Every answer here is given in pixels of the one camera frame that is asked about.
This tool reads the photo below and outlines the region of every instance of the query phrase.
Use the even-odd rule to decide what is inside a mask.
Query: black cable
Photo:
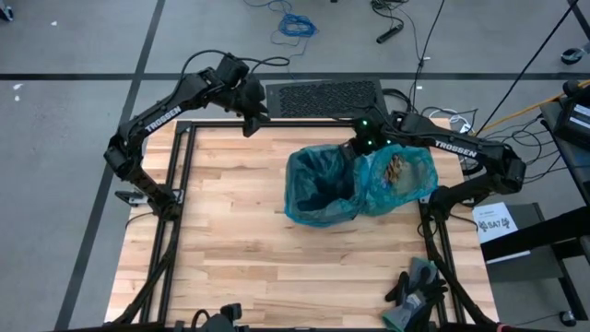
[[[560,152],[560,151],[559,151],[559,150],[555,150],[555,151],[553,151],[553,152],[550,152],[550,153],[548,153],[548,154],[546,154],[546,155],[543,155],[543,156],[541,156],[541,157],[537,158],[537,160],[542,160],[542,159],[545,159],[546,157],[551,157],[552,155],[554,155],[554,154],[556,154],[556,153],[558,153],[558,152]]]
[[[288,66],[291,62],[288,58],[286,58],[284,56],[271,56],[271,57],[266,58],[264,60],[257,60],[257,59],[253,59],[253,58],[239,58],[239,59],[242,61],[252,61],[252,62],[256,63],[256,65],[250,71],[251,74],[254,73],[254,70],[256,70],[256,68],[258,68],[259,65]],[[274,63],[270,62],[272,60],[284,60],[285,63],[284,64],[274,64]]]
[[[453,113],[450,111],[446,111],[440,107],[436,107],[436,106],[427,106],[424,109],[422,109],[422,112],[420,112],[420,115],[424,115],[424,113],[428,110],[434,110],[434,111],[439,111],[442,113],[447,113],[447,114],[451,114],[451,115],[461,115],[461,114],[468,114],[468,113],[476,113],[478,111],[478,109],[473,109],[473,110],[469,110],[469,111],[464,111],[464,112],[457,112],[457,113]]]
[[[527,135],[526,136],[516,136],[517,134],[520,134],[520,133],[526,133]],[[541,142],[541,140],[537,138],[537,134],[536,133],[530,133],[530,132],[527,132],[525,130],[517,130],[517,131],[515,131],[515,132],[513,132],[511,134],[510,138],[513,139],[516,143],[522,145],[523,147],[539,147],[539,146],[545,146],[547,144],[553,143],[552,140],[549,140],[547,142]],[[528,136],[535,137],[536,140],[538,141],[537,142],[538,144],[528,144],[528,143],[523,143],[523,142],[521,142],[521,141],[518,140],[518,138],[525,138],[525,137],[528,137]]]
[[[538,139],[538,138],[537,138],[535,135],[533,135],[532,133],[530,133],[530,132],[527,132],[527,131],[525,131],[525,130],[519,130],[518,132],[519,132],[519,133],[526,133],[526,134],[528,134],[529,136],[531,136],[532,138],[534,138],[534,139],[537,141],[537,143],[538,143],[538,145],[536,145],[536,146],[534,146],[534,145],[528,145],[528,146],[526,146],[526,147],[538,147],[538,153],[537,153],[537,156],[536,156],[536,157],[534,157],[532,160],[529,160],[529,161],[526,161],[526,162],[525,162],[525,164],[526,164],[526,165],[531,165],[531,164],[532,164],[533,162],[535,162],[535,161],[536,161],[536,160],[537,160],[539,157],[541,157],[541,154],[543,153],[543,147],[542,147],[542,145],[541,145],[541,141],[540,141],[540,140],[539,140],[539,139]],[[514,135],[514,133],[513,133],[513,134],[512,134],[510,137],[507,137],[507,138],[503,139],[501,142],[502,142],[502,143],[504,143],[504,142],[506,142],[508,139],[514,139],[514,141],[516,141],[518,144],[520,144],[520,145],[523,145],[523,144],[522,144],[522,143],[520,143],[518,140],[516,140],[516,139],[514,138],[514,136],[513,136],[513,135]]]
[[[460,220],[462,220],[462,221],[467,221],[467,222],[469,222],[469,223],[472,223],[472,224],[476,225],[476,231],[479,231],[479,226],[478,226],[478,224],[477,224],[475,221],[473,221],[472,219],[467,219],[467,218],[459,217],[459,216],[456,216],[456,215],[454,215],[453,213],[449,213],[449,216],[451,216],[451,217],[453,217],[453,218],[460,219]]]
[[[590,165],[572,166],[571,168],[574,168],[574,169],[578,169],[578,168],[590,168]],[[563,171],[563,170],[569,170],[569,169],[570,169],[570,167],[559,167],[558,169],[555,169],[555,170],[547,170],[547,171],[545,171],[545,172],[543,172],[541,174],[534,175],[533,177],[535,177],[535,176],[539,176],[539,177],[536,178],[536,179],[532,179],[530,181],[525,181],[524,184],[530,184],[530,183],[533,183],[534,181],[541,180],[542,178],[545,177],[545,175],[547,175],[549,173]]]
[[[416,49],[416,58],[418,59],[418,61],[420,61],[420,52],[418,50],[418,35],[416,33],[416,24],[414,24],[414,20],[410,17],[410,15],[408,15],[404,11],[404,9],[402,9],[400,6],[397,6],[395,9],[402,12],[402,14],[404,14],[407,17],[407,19],[409,19],[409,22],[412,24],[412,30],[414,31],[414,48]]]
[[[172,91],[172,93],[170,94],[170,96],[168,96],[168,98],[166,98],[165,100],[163,100],[161,103],[165,104],[168,101],[170,101],[172,98],[174,98],[174,96],[176,96],[176,93],[178,93],[178,88],[181,86],[181,82],[183,81],[184,78],[184,72],[186,71],[186,67],[191,63],[191,61],[193,61],[193,59],[195,59],[197,56],[201,55],[201,54],[205,54],[205,53],[217,53],[217,54],[222,54],[222,55],[228,55],[227,53],[220,51],[220,50],[204,50],[204,51],[200,51],[197,53],[194,53],[193,55],[189,56],[188,59],[186,59],[186,61],[184,62],[183,68],[181,69],[181,74],[178,76],[178,81],[176,81],[176,86],[174,87],[174,90]]]
[[[153,214],[153,213],[152,212],[146,212],[146,213],[142,213],[140,215],[136,215],[135,217],[131,218],[130,220],[128,220],[125,223],[125,228],[127,229],[127,226],[129,226],[129,224],[131,223],[131,221],[133,221],[133,220],[135,220],[137,218],[145,217],[145,216],[150,215],[150,214]]]
[[[402,100],[403,102],[406,103],[406,113],[413,113],[413,112],[418,112],[418,110],[416,110],[416,108],[414,108],[414,105],[412,105],[412,101],[410,100],[410,98],[408,96],[406,96],[404,94],[404,92],[402,92],[399,89],[383,89],[382,90],[383,95],[386,96],[392,96],[392,97],[396,97],[400,100]]]
[[[551,163],[551,165],[547,168],[546,171],[533,175],[533,176],[525,176],[525,179],[534,179],[532,181],[525,181],[524,184],[530,184],[534,181],[540,180],[542,179],[545,175],[547,175],[551,169],[553,168],[553,166],[555,166],[555,164],[560,160],[561,156],[557,156],[557,158]]]
[[[443,11],[444,1],[445,0],[441,1],[441,6],[439,7],[439,11],[436,13],[436,18],[434,18],[434,22],[432,22],[431,30],[428,32],[428,37],[426,37],[426,42],[424,42],[424,49],[422,50],[422,56],[419,59],[418,69],[416,69],[416,75],[414,76],[414,84],[412,84],[412,86],[414,87],[414,94],[412,96],[412,105],[416,105],[416,85],[418,84],[418,76],[419,76],[420,72],[422,71],[422,67],[424,66],[424,55],[426,54],[426,49],[428,48],[428,43],[431,41],[431,35],[432,35],[432,32],[434,31],[434,27],[436,26],[436,22],[438,22],[439,16],[441,15],[441,12]]]
[[[546,315],[546,316],[544,316],[544,317],[540,317],[540,318],[537,318],[537,319],[529,320],[529,321],[527,321],[527,322],[518,323],[518,324],[513,324],[512,326],[523,326],[523,325],[526,325],[526,324],[535,323],[535,322],[538,322],[538,321],[540,321],[540,320],[547,319],[547,318],[551,318],[551,317],[555,317],[555,316],[559,316],[559,315],[560,315],[560,314],[550,314],[550,315]]]
[[[394,23],[398,21],[402,26],[404,26],[404,20],[394,16],[394,10],[396,10],[399,6],[407,3],[407,1],[387,1],[387,0],[371,0],[371,9],[375,14],[379,15],[383,18],[390,18],[391,19],[391,29],[394,26]],[[379,10],[387,9],[389,11],[389,15],[379,12]]]
[[[515,125],[507,126],[507,127],[505,127],[504,129],[501,129],[501,130],[498,130],[498,131],[495,131],[495,132],[493,132],[493,133],[489,133],[489,134],[485,135],[485,136],[484,136],[484,138],[491,137],[491,136],[493,136],[493,135],[496,135],[496,134],[498,134],[498,133],[501,133],[501,132],[503,132],[503,131],[505,131],[505,130],[508,130],[508,129],[510,129],[510,128],[516,128],[516,127],[518,127],[518,126],[522,126],[522,125],[529,125],[529,124],[533,124],[533,123],[534,123],[534,122],[536,122],[536,121],[537,121],[537,119],[533,119],[533,120],[531,120],[531,121],[529,121],[529,122],[526,122],[526,123],[524,123],[524,124],[515,124]]]
[[[161,101],[161,104],[165,104],[168,101],[170,101],[172,98],[174,98],[174,96],[176,96],[176,93],[178,93],[178,89],[181,86],[181,82],[183,81],[184,78],[184,72],[186,71],[186,67],[191,63],[191,61],[193,61],[193,59],[195,59],[197,56],[205,54],[205,53],[217,53],[217,54],[222,54],[224,56],[229,55],[226,52],[220,51],[220,50],[204,50],[204,51],[200,51],[197,53],[194,53],[193,55],[189,56],[188,59],[186,59],[186,61],[184,62],[183,68],[181,69],[181,73],[178,77],[178,81],[176,81],[176,86],[174,87],[174,90],[172,91],[172,93],[168,96],[168,98],[166,98],[165,100]],[[252,59],[252,58],[238,58],[239,60],[243,60],[243,61],[254,61],[257,63],[257,65],[254,66],[254,69],[256,69],[259,65],[271,65],[271,66],[286,66],[289,65],[290,60],[286,57],[283,56],[273,56],[270,58],[267,58],[265,60],[257,60],[257,59]],[[273,63],[269,63],[268,61],[270,60],[286,60],[285,64],[273,64]]]
[[[418,227],[416,228],[416,231],[418,232],[418,235],[421,237],[424,237],[424,232],[420,231],[422,229],[422,223],[420,223],[418,225]],[[434,236],[436,234],[436,232],[439,230],[439,226],[438,224],[435,222],[434,223],[434,231],[432,232],[432,236]]]
[[[195,315],[193,316],[193,321],[191,322],[191,328],[193,330],[196,330],[196,323],[199,320],[199,316],[201,314],[204,314],[207,320],[209,318],[211,318],[211,316],[209,316],[209,313],[207,312],[207,310],[205,310],[205,309],[199,309],[199,310],[197,310],[196,313],[195,313]]]
[[[476,136],[479,135],[479,133],[481,133],[481,131],[483,130],[483,128],[486,127],[486,125],[490,122],[491,118],[496,114],[496,112],[500,109],[500,107],[504,104],[504,102],[506,101],[506,99],[508,98],[508,96],[510,96],[510,94],[512,93],[514,87],[516,86],[516,83],[518,83],[518,81],[520,81],[520,79],[523,77],[523,75],[526,72],[526,69],[528,69],[529,66],[531,66],[533,64],[533,62],[535,61],[535,59],[537,59],[537,56],[541,53],[541,51],[543,51],[543,49],[545,48],[545,45],[547,45],[547,43],[549,42],[549,40],[551,39],[551,37],[553,37],[553,34],[555,34],[555,32],[557,31],[557,29],[561,26],[561,23],[563,23],[563,21],[568,17],[568,15],[570,14],[570,12],[572,11],[573,7],[576,6],[576,4],[578,3],[579,0],[573,0],[570,3],[570,7],[568,8],[568,10],[565,11],[565,13],[563,14],[563,16],[560,18],[560,21],[557,22],[557,25],[553,28],[553,30],[551,31],[551,33],[549,34],[549,36],[547,36],[547,38],[543,41],[543,43],[541,44],[541,46],[538,48],[538,50],[535,52],[535,54],[533,55],[533,57],[528,61],[528,63],[525,65],[525,67],[523,68],[523,70],[520,72],[520,74],[518,74],[518,76],[516,77],[516,79],[514,80],[513,84],[510,86],[510,88],[508,89],[508,92],[506,92],[506,94],[504,95],[504,97],[500,100],[500,102],[498,103],[498,105],[496,106],[496,108],[492,111],[492,113],[490,114],[490,116],[488,116],[488,119],[486,119],[486,122],[481,126],[481,128],[479,128],[479,130],[476,132]]]

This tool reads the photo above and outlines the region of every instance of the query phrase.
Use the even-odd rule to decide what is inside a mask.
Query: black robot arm
[[[268,110],[261,103],[265,99],[264,88],[253,74],[248,74],[249,70],[241,59],[228,53],[217,69],[207,68],[183,76],[171,95],[121,124],[111,137],[104,158],[119,178],[133,184],[147,197],[156,215],[163,219],[177,217],[182,195],[177,197],[168,186],[156,184],[143,170],[144,140],[179,114],[204,108],[210,102],[243,116],[243,134],[252,135],[261,121],[268,120],[265,116]],[[131,193],[118,196],[130,203]]]
[[[390,144],[402,146],[442,148],[478,162],[478,169],[486,172],[461,184],[440,186],[432,192],[428,204],[422,205],[422,229],[429,259],[434,262],[476,324],[496,323],[481,312],[469,297],[451,269],[445,264],[434,242],[431,221],[445,222],[455,204],[468,199],[477,203],[495,192],[502,195],[517,193],[523,186],[526,164],[510,146],[440,128],[429,118],[416,113],[384,114],[372,110],[352,121],[355,137],[341,146],[348,158],[372,153]]]

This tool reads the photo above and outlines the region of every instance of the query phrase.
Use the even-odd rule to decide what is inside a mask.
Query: black stand
[[[550,245],[560,266],[560,285],[572,309],[573,322],[588,320],[582,301],[573,286],[563,259],[585,256],[590,264],[590,207],[580,207],[556,218],[515,231],[481,245],[484,258],[491,260],[506,255],[521,253],[539,246]]]

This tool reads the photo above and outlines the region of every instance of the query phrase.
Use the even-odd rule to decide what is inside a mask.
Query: cable bundle
[[[289,45],[295,47],[300,44],[301,38],[307,38],[308,41],[313,35],[319,32],[317,27],[315,27],[315,25],[308,17],[304,15],[291,14],[293,5],[287,0],[271,0],[260,5],[250,4],[246,0],[243,0],[243,2],[246,5],[252,7],[266,6],[271,11],[283,14],[283,18],[280,20],[280,22],[278,22],[277,29],[270,34],[270,42],[274,43],[275,45]],[[277,8],[277,6],[273,6],[273,4],[279,4],[280,8]],[[277,32],[280,32],[287,37],[297,37],[298,40],[295,43],[275,41],[274,36]],[[306,49],[307,42],[303,46],[303,51],[301,53],[292,54],[291,56],[289,56],[289,59],[292,56],[304,55]]]

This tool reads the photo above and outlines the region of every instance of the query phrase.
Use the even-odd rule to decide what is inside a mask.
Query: cable
[[[469,222],[469,223],[472,223],[472,224],[474,224],[474,225],[476,226],[476,231],[479,231],[479,226],[478,226],[478,224],[477,224],[475,221],[473,221],[472,219],[467,219],[467,218],[459,217],[459,216],[456,216],[456,215],[454,215],[453,213],[449,213],[449,216],[451,216],[451,217],[453,217],[453,218],[460,219],[460,220],[462,220],[462,221],[467,221],[467,222]]]
[[[252,61],[252,62],[256,62],[256,65],[252,68],[252,70],[250,71],[251,74],[254,73],[254,70],[256,70],[256,68],[258,68],[259,65],[270,65],[270,66],[287,66],[291,63],[291,61],[284,57],[284,56],[271,56],[269,58],[266,58],[264,60],[256,60],[256,59],[252,59],[252,58],[240,58],[240,60],[242,61]],[[285,63],[284,64],[273,64],[269,61],[272,60],[284,60]]]
[[[547,38],[543,41],[543,43],[541,44],[541,46],[538,48],[538,50],[535,52],[535,54],[533,55],[533,57],[528,61],[528,63],[525,65],[525,67],[523,68],[523,70],[520,72],[520,74],[518,74],[518,76],[516,77],[516,79],[514,80],[513,84],[510,86],[510,88],[508,89],[508,92],[506,92],[506,94],[504,95],[504,97],[500,100],[500,102],[498,103],[498,105],[496,106],[496,108],[491,112],[490,116],[488,116],[488,119],[486,119],[486,122],[484,122],[483,126],[481,126],[481,129],[479,129],[476,132],[476,136],[479,135],[479,133],[481,133],[481,131],[483,131],[483,128],[488,124],[488,122],[491,120],[491,118],[496,114],[496,112],[500,109],[500,107],[504,104],[504,101],[506,101],[506,99],[508,98],[508,96],[510,96],[511,92],[513,91],[514,87],[516,86],[516,83],[518,83],[518,81],[520,81],[520,79],[523,77],[523,75],[526,72],[526,69],[528,69],[529,66],[531,66],[533,64],[533,62],[535,61],[535,59],[537,59],[537,56],[541,53],[541,51],[543,51],[543,49],[545,48],[545,45],[547,45],[547,43],[549,42],[549,40],[551,39],[551,37],[553,37],[553,34],[557,31],[557,29],[561,26],[561,23],[563,23],[563,21],[568,17],[568,15],[570,14],[570,12],[572,11],[573,7],[578,3],[579,0],[573,0],[570,4],[570,7],[568,8],[568,10],[565,11],[565,13],[563,14],[563,16],[561,16],[559,22],[557,23],[557,25],[553,28],[553,30],[551,31],[551,33],[549,34],[549,36],[547,36]]]
[[[560,152],[560,151],[559,151],[559,150],[555,150],[555,151],[553,151],[553,152],[550,152],[550,153],[548,153],[548,154],[546,154],[546,155],[543,155],[543,156],[541,156],[541,157],[537,158],[537,160],[542,160],[542,159],[545,159],[546,157],[551,157],[552,155],[554,155],[554,154],[556,154],[556,153],[558,153],[558,152]]]
[[[299,46],[301,42],[301,38],[305,38],[305,44],[303,45],[303,50],[300,53],[295,53],[288,56],[290,60],[293,56],[304,56],[305,51],[307,50],[307,44],[309,43],[309,39],[317,34],[320,30],[312,23],[312,21],[304,16],[304,15],[295,15],[291,14],[291,10],[293,9],[293,5],[287,0],[271,0],[263,4],[254,5],[249,3],[246,0],[242,0],[246,5],[251,7],[263,7],[266,6],[268,9],[274,12],[282,13],[283,18],[278,22],[278,27],[276,30],[270,33],[270,42],[274,43],[275,45],[288,45],[292,47]],[[280,8],[274,8],[273,4],[280,4]],[[282,33],[287,37],[297,38],[297,42],[285,42],[285,41],[275,41],[275,34],[277,32]]]
[[[395,9],[402,12],[402,14],[404,14],[407,17],[407,19],[409,19],[409,22],[412,24],[412,30],[414,31],[414,47],[416,49],[416,58],[418,59],[418,61],[420,61],[420,53],[418,51],[418,36],[416,33],[416,24],[414,24],[414,20],[401,7],[397,6]]]
[[[424,237],[424,232],[420,231],[422,229],[422,224],[420,223],[418,225],[418,227],[416,228],[416,231],[418,232],[418,235],[421,237]],[[434,223],[434,231],[432,232],[432,236],[434,236],[436,234],[436,232],[439,230],[439,226],[438,224],[435,222]]]
[[[529,179],[530,181],[525,181],[524,184],[531,184],[535,181],[541,180],[542,178],[545,177],[545,175],[549,174],[549,173],[553,173],[553,172],[558,172],[558,171],[563,171],[563,170],[569,170],[570,167],[559,167],[557,169],[552,170],[551,168],[553,168],[553,166],[555,166],[555,163],[557,163],[557,160],[559,160],[560,157],[558,157],[554,164],[551,165],[546,171],[540,173],[540,174],[536,174],[530,177],[525,177],[525,179]],[[580,166],[572,166],[571,168],[574,169],[578,169],[578,168],[590,168],[590,165],[580,165]]]
[[[527,146],[526,146],[526,147],[538,147],[538,153],[537,153],[537,156],[536,156],[536,157],[534,157],[532,160],[529,160],[529,161],[526,161],[526,162],[525,162],[525,164],[526,164],[526,165],[531,165],[532,163],[534,163],[535,161],[537,161],[537,160],[538,160],[538,158],[539,158],[539,157],[541,157],[541,154],[543,153],[543,147],[542,147],[541,141],[540,141],[540,140],[539,140],[539,139],[538,139],[538,138],[537,138],[535,135],[533,135],[532,133],[530,133],[530,132],[527,132],[527,131],[525,131],[525,130],[519,130],[518,132],[519,132],[519,133],[526,133],[526,134],[528,134],[529,136],[531,136],[532,138],[534,138],[534,139],[537,141],[537,143],[538,143],[536,146],[533,146],[533,145],[527,145]],[[506,142],[508,139],[514,139],[514,137],[513,137],[514,133],[513,133],[511,136],[509,136],[509,137],[507,137],[507,138],[503,139],[501,142],[502,142],[502,143],[504,143],[504,142]]]
[[[181,69],[181,74],[178,76],[178,81],[176,81],[176,86],[174,87],[174,90],[168,96],[168,98],[166,98],[165,100],[160,102],[161,104],[166,104],[168,101],[170,101],[172,98],[174,98],[176,96],[176,93],[178,93],[178,88],[181,86],[181,82],[183,81],[184,72],[186,71],[186,67],[188,66],[188,64],[190,64],[191,61],[193,61],[193,59],[195,59],[197,56],[199,56],[201,54],[205,54],[205,53],[218,53],[218,54],[222,54],[222,55],[228,55],[227,53],[222,52],[220,50],[204,50],[204,51],[197,52],[197,53],[194,53],[193,55],[189,56],[188,59],[186,59],[186,61],[184,62],[183,68]]]
[[[431,26],[431,30],[428,32],[428,37],[426,37],[426,42],[424,42],[424,49],[422,50],[422,56],[419,59],[418,62],[418,69],[416,69],[416,75],[414,76],[414,83],[412,84],[412,87],[414,87],[414,94],[412,96],[412,105],[416,105],[416,85],[418,84],[418,76],[420,74],[420,72],[422,71],[422,67],[424,66],[424,55],[426,54],[426,49],[428,48],[428,43],[431,41],[431,35],[432,32],[434,31],[434,27],[436,26],[436,22],[438,22],[439,20],[439,16],[441,15],[441,12],[443,11],[443,6],[444,6],[444,1],[441,1],[441,6],[439,7],[439,11],[436,13],[436,18],[434,18],[434,22],[432,22],[432,26]]]
[[[449,122],[451,124],[456,124],[459,121],[463,121],[463,123],[469,127],[468,131],[474,131],[473,130],[473,123],[476,120],[476,114],[478,113],[478,109],[465,111],[465,112],[458,112],[453,109],[442,109],[442,108],[435,107],[435,106],[429,106],[429,107],[424,108],[422,110],[422,112],[420,113],[420,115],[424,115],[424,113],[428,110],[434,110],[432,113],[430,113],[428,115],[429,119],[431,119],[432,116],[436,113],[447,113],[447,114],[452,115],[451,118],[449,118]],[[471,123],[469,123],[469,121],[465,117],[461,116],[461,114],[469,114],[469,113],[473,113]]]
[[[587,86],[587,85],[589,85],[589,84],[590,84],[590,79],[588,79],[588,80],[585,80],[585,81],[582,81],[582,82],[581,82],[581,83],[578,85],[578,87],[581,87],[581,88],[583,88],[583,87],[585,87],[585,86]],[[523,109],[522,111],[519,111],[519,112],[517,112],[517,113],[510,114],[510,115],[508,115],[508,116],[504,116],[502,119],[500,119],[500,120],[498,120],[498,121],[494,122],[493,124],[488,124],[487,126],[483,127],[483,128],[481,129],[481,131],[484,131],[484,130],[489,130],[489,129],[491,129],[491,128],[493,128],[493,127],[497,126],[497,125],[500,125],[500,124],[502,124],[502,123],[504,123],[504,122],[506,122],[506,121],[508,121],[508,120],[511,120],[511,119],[513,119],[513,118],[515,118],[515,117],[517,117],[517,116],[521,116],[521,115],[523,115],[523,114],[525,114],[525,113],[529,113],[529,112],[531,112],[531,111],[535,110],[537,107],[539,107],[539,106],[541,106],[541,105],[544,105],[544,104],[546,104],[546,103],[549,103],[549,102],[552,102],[552,101],[555,101],[555,100],[559,99],[559,98],[560,98],[560,97],[562,97],[563,95],[564,95],[564,93],[560,93],[560,94],[558,94],[558,95],[555,95],[555,96],[553,96],[553,97],[551,97],[551,98],[545,99],[545,100],[544,100],[544,101],[542,101],[542,102],[538,102],[538,103],[536,103],[536,104],[534,104],[534,105],[530,105],[530,106],[526,107],[525,109]]]
[[[199,309],[199,310],[197,310],[196,313],[195,313],[195,315],[193,316],[193,320],[191,321],[191,328],[193,330],[196,330],[196,323],[198,322],[199,316],[201,314],[204,314],[207,320],[209,318],[211,318],[211,316],[209,315],[209,313],[207,312],[207,310],[205,310],[205,309]]]
[[[371,0],[371,9],[373,12],[375,12],[375,14],[379,15],[380,17],[383,18],[390,18],[391,19],[391,25],[389,27],[389,29],[394,27],[394,24],[396,21],[399,22],[399,24],[402,25],[402,27],[404,26],[404,20],[402,20],[401,18],[395,17],[394,16],[394,10],[396,10],[399,6],[402,6],[403,4],[407,3],[409,0],[406,1],[387,1],[387,0]],[[380,13],[378,10],[384,10],[387,9],[389,10],[389,15]]]
[[[544,316],[544,317],[540,317],[540,318],[537,318],[537,319],[533,319],[533,320],[530,320],[530,321],[527,321],[527,322],[518,323],[518,324],[513,324],[513,326],[523,326],[523,325],[526,325],[526,324],[535,323],[535,322],[538,322],[538,321],[540,321],[540,320],[547,319],[547,318],[551,318],[551,317],[555,317],[555,316],[559,316],[559,315],[560,315],[560,314],[550,314],[550,315],[546,315],[546,316]]]
[[[133,221],[133,220],[135,220],[137,218],[145,217],[145,216],[150,215],[150,214],[153,214],[153,213],[152,212],[146,212],[146,213],[142,213],[140,215],[136,215],[135,217],[131,218],[130,220],[128,220],[125,223],[125,229],[127,229],[127,227],[129,226],[129,224],[131,223],[131,221]]]
[[[417,113],[418,110],[412,105],[412,101],[408,96],[398,89],[383,89],[383,95],[396,97],[406,103],[406,113]]]
[[[526,133],[526,134],[528,134],[529,136],[532,136],[532,137],[534,137],[534,138],[537,140],[537,143],[538,143],[538,144],[537,144],[537,145],[532,145],[532,144],[523,143],[523,142],[519,141],[519,140],[518,140],[518,138],[525,138],[525,137],[526,137],[526,136],[520,136],[520,137],[516,136],[517,134],[520,134],[520,133]],[[511,137],[510,137],[510,138],[511,138],[511,139],[513,139],[513,140],[514,140],[516,143],[518,143],[518,144],[522,145],[523,147],[538,147],[538,146],[545,146],[545,145],[547,145],[547,144],[551,144],[551,143],[553,143],[553,141],[552,141],[552,140],[549,140],[549,141],[547,141],[547,142],[541,142],[541,141],[540,141],[540,140],[537,138],[537,134],[543,134],[543,133],[547,133],[547,131],[542,131],[542,132],[538,132],[538,133],[530,133],[530,132],[527,132],[527,131],[525,131],[525,130],[517,130],[517,131],[515,131],[515,132],[513,132],[513,133],[511,134]]]
[[[183,68],[181,69],[181,74],[178,76],[178,80],[176,81],[176,86],[174,87],[174,90],[172,91],[172,93],[163,101],[160,102],[160,104],[166,104],[168,101],[170,101],[172,98],[174,98],[174,96],[176,96],[176,93],[178,93],[178,89],[181,86],[181,82],[183,81],[184,78],[184,72],[186,71],[186,67],[191,63],[191,61],[193,61],[193,59],[195,59],[197,56],[205,54],[205,53],[217,53],[217,54],[222,54],[224,56],[228,56],[229,54],[220,50],[204,50],[204,51],[200,51],[197,53],[194,53],[193,55],[189,56],[188,59],[186,59],[186,61],[184,62]],[[252,61],[252,62],[256,62],[257,64],[254,66],[254,68],[252,69],[252,72],[259,66],[259,65],[271,65],[271,66],[286,66],[289,65],[290,60],[286,57],[283,56],[272,56],[269,58],[266,58],[264,60],[257,60],[257,59],[253,59],[253,58],[238,58],[239,60],[243,60],[243,61]],[[285,64],[274,64],[271,63],[269,61],[272,60],[285,60],[286,63]]]
[[[487,135],[485,135],[483,138],[488,138],[488,137],[490,137],[490,136],[494,136],[494,135],[496,135],[496,134],[498,134],[498,133],[501,133],[501,132],[503,132],[503,131],[505,131],[505,130],[508,130],[508,129],[510,129],[510,128],[516,128],[516,127],[518,127],[518,126],[523,126],[523,125],[530,125],[530,124],[533,124],[533,123],[534,123],[536,120],[537,120],[537,119],[533,119],[533,120],[531,120],[531,121],[529,121],[529,122],[527,122],[527,123],[524,123],[524,124],[515,124],[515,125],[511,125],[511,126],[505,127],[504,129],[501,129],[501,130],[495,131],[495,132],[493,132],[493,133],[487,134]]]

